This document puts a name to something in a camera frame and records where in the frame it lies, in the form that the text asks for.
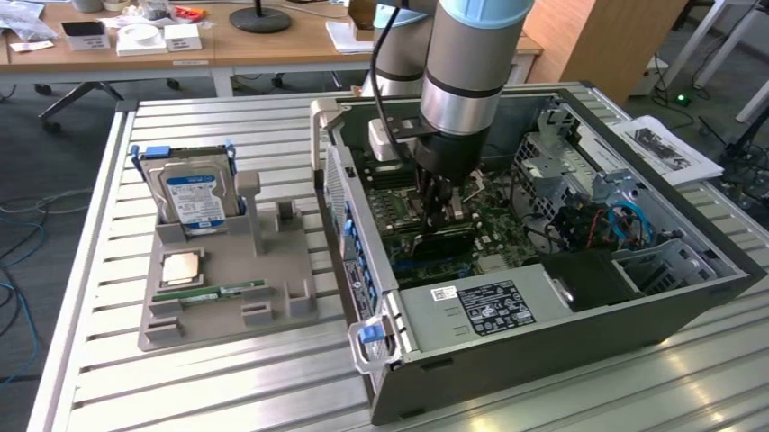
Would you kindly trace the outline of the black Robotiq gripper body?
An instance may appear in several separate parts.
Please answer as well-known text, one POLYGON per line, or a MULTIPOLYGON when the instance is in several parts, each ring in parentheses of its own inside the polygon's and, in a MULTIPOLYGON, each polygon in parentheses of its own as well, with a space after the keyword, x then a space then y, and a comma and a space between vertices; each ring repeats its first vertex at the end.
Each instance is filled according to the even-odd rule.
POLYGON ((483 132, 464 136, 436 133, 418 139, 414 159, 432 176, 462 183, 479 164, 483 146, 483 132))

